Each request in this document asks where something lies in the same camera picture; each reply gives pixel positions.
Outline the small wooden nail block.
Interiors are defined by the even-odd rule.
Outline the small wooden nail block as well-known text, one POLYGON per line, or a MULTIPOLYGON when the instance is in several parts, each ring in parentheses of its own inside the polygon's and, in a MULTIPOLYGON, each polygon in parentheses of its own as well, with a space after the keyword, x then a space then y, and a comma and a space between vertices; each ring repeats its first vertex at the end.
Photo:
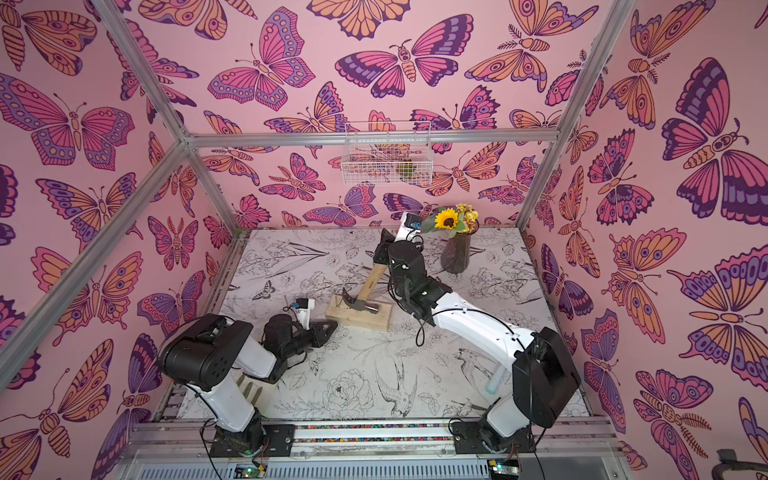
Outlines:
POLYGON ((366 328, 385 332, 389 328, 392 313, 392 305, 389 303, 374 302, 375 311, 364 307, 356 310, 345 303, 340 294, 331 297, 325 318, 335 320, 339 324, 366 328))

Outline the wooden handled claw hammer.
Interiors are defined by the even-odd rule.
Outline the wooden handled claw hammer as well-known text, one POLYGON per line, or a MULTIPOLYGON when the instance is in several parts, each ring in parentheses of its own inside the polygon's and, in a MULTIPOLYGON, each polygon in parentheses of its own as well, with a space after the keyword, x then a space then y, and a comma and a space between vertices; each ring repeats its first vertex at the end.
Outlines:
POLYGON ((382 229, 379 243, 373 254, 373 266, 359 292, 353 297, 346 289, 342 290, 342 300, 352 313, 373 315, 381 310, 381 305, 371 303, 369 298, 378 282, 389 271, 389 247, 394 241, 395 236, 387 229, 382 229))

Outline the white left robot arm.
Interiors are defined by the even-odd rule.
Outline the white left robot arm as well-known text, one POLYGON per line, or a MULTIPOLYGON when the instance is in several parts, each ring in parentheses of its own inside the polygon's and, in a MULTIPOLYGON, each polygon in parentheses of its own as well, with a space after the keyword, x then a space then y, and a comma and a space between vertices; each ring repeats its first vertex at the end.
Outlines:
POLYGON ((292 358, 325 346, 337 328, 335 320, 303 325, 289 314, 278 314, 267 322, 259 342, 251 335, 251 323, 207 314, 165 346, 157 365, 203 399, 220 430, 245 434, 260 422, 260 415, 230 371, 236 368, 248 378, 275 384, 292 366, 292 358))

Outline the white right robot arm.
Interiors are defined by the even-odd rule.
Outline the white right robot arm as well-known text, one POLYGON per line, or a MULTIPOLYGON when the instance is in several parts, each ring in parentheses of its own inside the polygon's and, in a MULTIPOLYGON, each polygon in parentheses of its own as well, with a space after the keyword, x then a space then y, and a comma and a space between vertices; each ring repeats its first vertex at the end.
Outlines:
POLYGON ((551 428, 581 386, 572 355, 561 335, 545 327, 536 332, 513 326, 473 305, 427 273, 418 232, 381 231, 374 259, 388 267, 390 297, 423 324, 469 341, 511 376, 511 392, 492 403, 478 422, 478 436, 492 451, 531 435, 532 427, 551 428))

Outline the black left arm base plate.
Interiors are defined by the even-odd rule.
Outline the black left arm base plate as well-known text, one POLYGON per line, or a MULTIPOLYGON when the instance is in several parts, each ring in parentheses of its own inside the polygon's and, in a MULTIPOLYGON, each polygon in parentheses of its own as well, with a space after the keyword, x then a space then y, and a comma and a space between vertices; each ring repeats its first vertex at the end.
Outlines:
POLYGON ((209 451, 213 458, 288 457, 295 431, 294 424, 254 424, 237 433, 217 427, 209 451))

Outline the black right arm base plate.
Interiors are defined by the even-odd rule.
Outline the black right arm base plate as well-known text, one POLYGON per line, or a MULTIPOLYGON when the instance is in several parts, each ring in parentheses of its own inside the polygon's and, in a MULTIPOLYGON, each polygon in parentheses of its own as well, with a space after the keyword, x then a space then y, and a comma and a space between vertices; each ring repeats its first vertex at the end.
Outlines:
POLYGON ((454 417, 447 427, 457 454, 532 453, 535 446, 529 427, 523 427, 510 437, 502 437, 482 419, 454 417))

